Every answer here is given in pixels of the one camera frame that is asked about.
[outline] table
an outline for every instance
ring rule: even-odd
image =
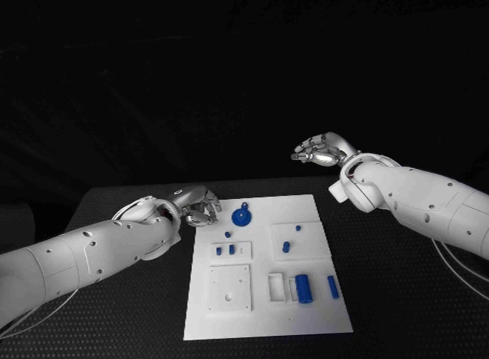
[[[489,302],[454,276],[431,239],[389,211],[367,214],[350,201],[334,200],[328,187],[336,181],[337,176],[325,176],[205,184],[220,199],[314,194],[353,334],[184,342],[196,229],[183,224],[183,240],[169,253],[78,291],[42,325],[5,340],[0,359],[489,357]],[[146,195],[164,198],[190,184],[92,189],[66,230],[110,219]],[[454,253],[478,268],[471,254]],[[462,274],[489,295],[489,285]],[[58,305],[40,308],[20,328]]]

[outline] white platform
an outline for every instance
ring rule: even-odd
[[[252,222],[246,227],[238,227],[230,216],[245,201],[249,204]],[[272,225],[290,224],[290,227],[295,227],[301,224],[301,233],[308,229],[308,225],[315,226],[308,224],[320,222],[313,195],[223,200],[222,206],[223,212],[218,214],[220,222],[196,229],[184,340],[353,332],[333,258],[275,260]],[[226,231],[232,233],[229,239],[225,236]],[[251,242],[251,259],[243,260],[241,257],[241,260],[233,262],[228,257],[225,262],[215,263],[213,245],[241,242]],[[236,285],[245,283],[239,282],[246,280],[239,273],[246,265],[251,275],[251,305],[249,308],[241,308],[246,302],[246,287]],[[213,283],[215,272],[210,271],[215,268],[225,272],[225,286]],[[285,286],[285,303],[271,302],[268,275],[279,273]],[[290,295],[288,281],[298,274],[307,274],[310,277],[314,298],[310,304],[294,302]],[[338,299],[331,295],[330,275],[334,275],[337,280],[341,296]],[[220,305],[218,312],[209,309],[215,303]],[[228,311],[232,307],[241,310]]]

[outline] robotic hand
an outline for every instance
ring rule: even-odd
[[[56,297],[98,283],[179,243],[182,217],[193,227],[218,223],[220,202],[205,185],[166,200],[147,196],[111,221],[0,255],[0,328]]]
[[[488,194],[439,174],[402,167],[386,156],[361,153],[333,132],[305,140],[291,158],[341,167],[328,189],[338,202],[350,199],[364,212],[390,210],[412,230],[489,260]]]

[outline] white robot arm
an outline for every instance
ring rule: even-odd
[[[166,200],[151,196],[124,207],[111,221],[0,255],[0,328],[59,296],[107,279],[140,260],[159,258],[180,241],[180,218],[218,223],[222,206],[203,185]]]
[[[386,156],[361,153],[333,132],[302,142],[292,159],[341,166],[340,181],[328,189],[338,202],[350,199],[364,212],[390,210],[403,226],[489,260],[488,194],[402,167]]]

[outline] textured table surface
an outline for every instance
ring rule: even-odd
[[[157,260],[78,291],[46,322],[5,340],[3,358],[489,358],[489,303],[444,264],[432,241],[390,212],[366,214],[328,193],[337,176],[205,183],[220,199],[314,194],[353,334],[183,341],[196,229]],[[95,188],[66,230],[110,219],[146,195],[187,184]],[[455,254],[475,269],[477,260]],[[489,295],[489,286],[459,269]],[[26,328],[64,298],[39,309]]]

